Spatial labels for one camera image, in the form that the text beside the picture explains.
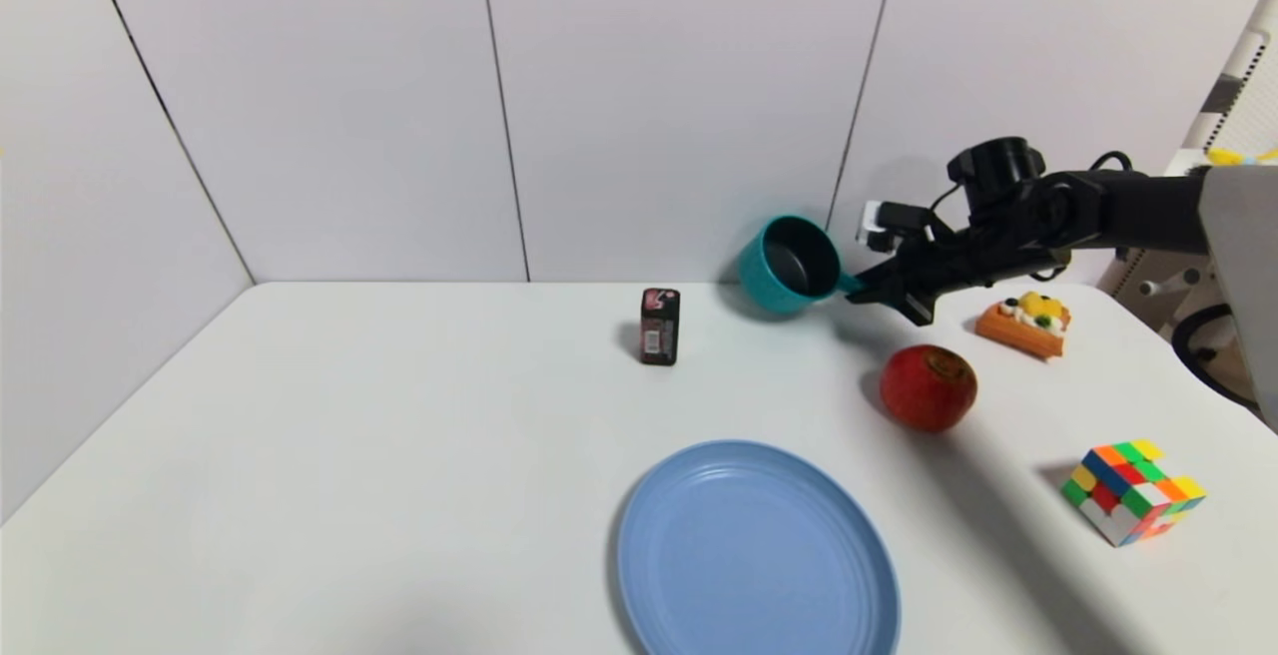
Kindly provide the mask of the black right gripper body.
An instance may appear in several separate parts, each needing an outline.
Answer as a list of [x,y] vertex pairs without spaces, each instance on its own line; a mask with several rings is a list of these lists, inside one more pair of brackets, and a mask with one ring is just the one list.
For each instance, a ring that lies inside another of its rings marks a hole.
[[891,259],[889,304],[912,326],[935,322],[939,299],[990,283],[990,248],[970,232],[907,235]]

